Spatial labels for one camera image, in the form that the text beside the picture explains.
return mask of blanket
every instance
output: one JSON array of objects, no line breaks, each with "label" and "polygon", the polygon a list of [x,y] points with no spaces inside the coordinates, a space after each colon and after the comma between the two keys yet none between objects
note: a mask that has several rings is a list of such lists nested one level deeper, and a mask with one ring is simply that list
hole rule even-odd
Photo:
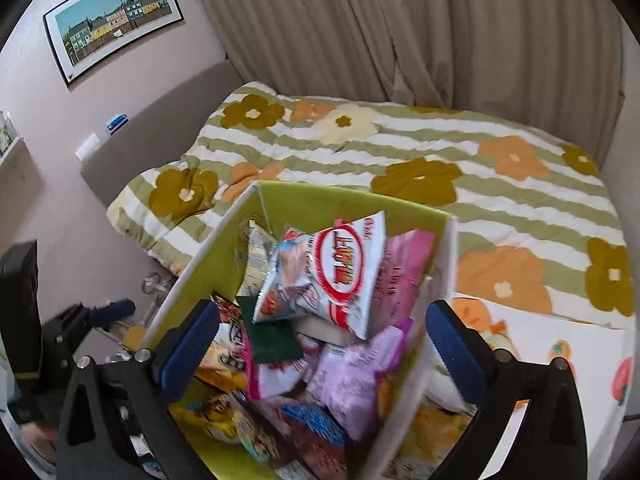
[{"label": "blanket", "polygon": [[634,326],[620,220],[591,156],[474,112],[287,97],[248,83],[179,161],[133,179],[108,217],[180,274],[254,180],[346,186],[442,209],[459,221],[458,292]]}]

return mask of silver bolt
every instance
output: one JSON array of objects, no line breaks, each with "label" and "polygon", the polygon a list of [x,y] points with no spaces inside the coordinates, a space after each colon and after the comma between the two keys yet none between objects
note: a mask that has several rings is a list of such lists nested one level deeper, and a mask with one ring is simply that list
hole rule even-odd
[{"label": "silver bolt", "polygon": [[508,363],[513,358],[513,356],[511,355],[511,352],[509,352],[508,350],[505,350],[504,348],[498,348],[494,352],[494,355],[495,355],[495,358],[501,363]]},{"label": "silver bolt", "polygon": [[133,358],[139,363],[143,363],[147,361],[151,357],[151,350],[148,348],[141,348],[136,352]]},{"label": "silver bolt", "polygon": [[81,370],[84,370],[90,364],[91,364],[91,358],[88,355],[83,355],[81,358],[78,359],[78,362],[76,363],[78,368],[80,368]]},{"label": "silver bolt", "polygon": [[556,357],[551,361],[559,370],[566,370],[569,367],[569,363],[563,357]]}]

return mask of bedspread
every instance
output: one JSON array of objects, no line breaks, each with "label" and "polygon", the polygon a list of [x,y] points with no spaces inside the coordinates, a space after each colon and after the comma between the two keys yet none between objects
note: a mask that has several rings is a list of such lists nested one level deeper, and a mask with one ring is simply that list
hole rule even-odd
[{"label": "bedspread", "polygon": [[634,326],[620,220],[593,159],[539,129],[482,114],[291,98],[248,83],[180,161],[132,180],[108,216],[180,274],[260,179],[347,186],[443,209],[459,221],[458,292]]}]

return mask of framed picture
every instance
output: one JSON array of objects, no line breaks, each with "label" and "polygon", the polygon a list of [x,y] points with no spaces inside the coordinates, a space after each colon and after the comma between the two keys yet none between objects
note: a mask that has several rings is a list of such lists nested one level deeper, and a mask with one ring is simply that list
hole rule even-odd
[{"label": "framed picture", "polygon": [[67,86],[109,54],[182,20],[176,0],[67,0],[44,15]]}]

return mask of headboard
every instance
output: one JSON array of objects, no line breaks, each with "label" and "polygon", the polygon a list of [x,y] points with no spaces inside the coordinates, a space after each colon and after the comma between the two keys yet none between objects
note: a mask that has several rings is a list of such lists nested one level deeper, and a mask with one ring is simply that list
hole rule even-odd
[{"label": "headboard", "polygon": [[107,207],[138,174],[178,160],[242,83],[228,59],[185,81],[129,118],[84,162],[82,178]]}]

